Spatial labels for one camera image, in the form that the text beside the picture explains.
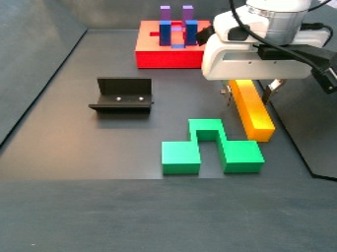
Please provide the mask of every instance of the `black metal holder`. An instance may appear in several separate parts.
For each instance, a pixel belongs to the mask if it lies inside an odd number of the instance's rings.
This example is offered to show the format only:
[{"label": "black metal holder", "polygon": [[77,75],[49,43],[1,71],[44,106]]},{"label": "black metal holder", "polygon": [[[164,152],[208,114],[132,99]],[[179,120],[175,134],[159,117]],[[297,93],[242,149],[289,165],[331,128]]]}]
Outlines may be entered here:
[{"label": "black metal holder", "polygon": [[150,113],[151,79],[97,78],[100,98],[88,106],[105,113]]}]

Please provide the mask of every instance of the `toy blocks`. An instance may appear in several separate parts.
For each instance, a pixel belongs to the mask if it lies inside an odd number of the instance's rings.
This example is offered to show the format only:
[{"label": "toy blocks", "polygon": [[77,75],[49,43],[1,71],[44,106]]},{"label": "toy blocks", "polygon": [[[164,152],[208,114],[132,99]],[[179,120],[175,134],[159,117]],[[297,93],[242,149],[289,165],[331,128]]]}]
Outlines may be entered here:
[{"label": "toy blocks", "polygon": [[[171,15],[170,6],[160,6],[160,21],[140,22],[134,50],[136,68],[202,68],[204,45],[196,45],[195,34],[211,23],[192,20],[192,6],[183,7],[183,21],[167,20],[168,10]],[[166,22],[171,22],[170,34]]]},{"label": "toy blocks", "polygon": [[162,143],[163,174],[196,174],[202,159],[198,142],[215,141],[224,173],[259,172],[265,163],[255,141],[228,141],[219,119],[190,119],[190,142]]},{"label": "toy blocks", "polygon": [[159,22],[159,45],[171,45],[171,21]]},{"label": "toy blocks", "polygon": [[160,6],[160,20],[171,20],[171,7]]},{"label": "toy blocks", "polygon": [[164,174],[198,174],[202,164],[198,145],[194,142],[163,142],[162,163]]},{"label": "toy blocks", "polygon": [[182,26],[186,26],[186,21],[191,20],[194,18],[194,6],[192,5],[184,5],[183,6],[183,18],[182,18]]},{"label": "toy blocks", "polygon": [[196,39],[195,39],[196,32],[198,32],[198,21],[187,20],[186,21],[186,38],[184,38],[186,45],[196,45]]},{"label": "toy blocks", "polygon": [[255,86],[250,80],[228,81],[239,117],[249,140],[269,142],[275,126]]}]

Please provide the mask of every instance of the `purple block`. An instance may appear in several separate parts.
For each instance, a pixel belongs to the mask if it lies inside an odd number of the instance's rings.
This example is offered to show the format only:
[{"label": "purple block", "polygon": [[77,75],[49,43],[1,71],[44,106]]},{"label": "purple block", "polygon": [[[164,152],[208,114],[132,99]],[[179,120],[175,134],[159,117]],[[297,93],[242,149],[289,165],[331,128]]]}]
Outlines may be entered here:
[{"label": "purple block", "polygon": [[171,28],[172,32],[180,32],[183,30],[183,28]]},{"label": "purple block", "polygon": [[192,5],[184,5],[183,6],[183,18],[182,18],[182,26],[186,26],[186,21],[194,19],[194,6]]},{"label": "purple block", "polygon": [[184,46],[184,44],[171,44],[171,48],[172,49],[184,49],[186,46]]},{"label": "purple block", "polygon": [[160,20],[171,20],[171,7],[168,5],[160,6]]}]

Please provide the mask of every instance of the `green puzzle piece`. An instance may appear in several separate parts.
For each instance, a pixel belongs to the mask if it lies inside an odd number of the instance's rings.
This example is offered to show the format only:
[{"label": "green puzzle piece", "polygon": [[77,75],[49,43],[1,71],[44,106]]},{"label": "green puzzle piece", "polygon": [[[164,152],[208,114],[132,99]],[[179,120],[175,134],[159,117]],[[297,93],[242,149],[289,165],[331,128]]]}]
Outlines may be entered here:
[{"label": "green puzzle piece", "polygon": [[219,119],[190,119],[190,142],[162,143],[163,174],[196,174],[200,170],[199,141],[215,141],[224,173],[259,172],[265,163],[255,141],[228,141]]}]

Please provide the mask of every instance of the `gray wall panel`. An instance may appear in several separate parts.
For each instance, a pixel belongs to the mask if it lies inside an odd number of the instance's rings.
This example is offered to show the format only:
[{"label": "gray wall panel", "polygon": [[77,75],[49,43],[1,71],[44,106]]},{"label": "gray wall panel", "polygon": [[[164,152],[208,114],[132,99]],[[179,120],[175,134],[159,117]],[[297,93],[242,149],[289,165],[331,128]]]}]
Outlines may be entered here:
[{"label": "gray wall panel", "polygon": [[0,0],[0,143],[85,27],[52,0]]},{"label": "gray wall panel", "polygon": [[[59,0],[89,29],[138,29],[140,20],[159,19],[159,6],[171,5],[172,19],[180,19],[182,6],[194,5],[196,19],[211,20],[228,10],[227,1]],[[235,1],[239,6],[243,0]]]}]

